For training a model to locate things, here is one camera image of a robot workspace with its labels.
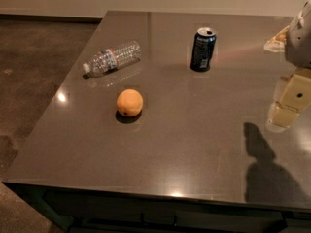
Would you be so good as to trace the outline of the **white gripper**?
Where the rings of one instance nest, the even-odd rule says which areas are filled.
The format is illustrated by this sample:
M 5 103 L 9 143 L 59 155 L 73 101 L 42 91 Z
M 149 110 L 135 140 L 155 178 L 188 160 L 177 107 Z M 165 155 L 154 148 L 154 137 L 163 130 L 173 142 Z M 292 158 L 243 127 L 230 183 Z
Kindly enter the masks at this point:
M 264 50 L 285 52 L 286 60 L 300 68 L 311 68 L 311 0 L 298 15 L 264 46 Z M 289 77 L 277 82 L 270 105 L 266 128 L 275 133 L 284 132 L 311 105 L 311 70 L 296 69 Z

